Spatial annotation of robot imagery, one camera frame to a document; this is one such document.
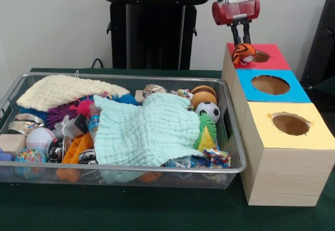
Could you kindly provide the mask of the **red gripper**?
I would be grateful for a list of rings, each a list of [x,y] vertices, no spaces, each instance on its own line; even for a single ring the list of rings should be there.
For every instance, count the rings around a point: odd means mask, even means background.
[[[212,15],[217,25],[230,25],[234,45],[241,43],[237,25],[234,21],[246,19],[248,21],[258,18],[260,13],[260,0],[222,0],[212,5]],[[251,44],[250,23],[243,22],[243,42]]]

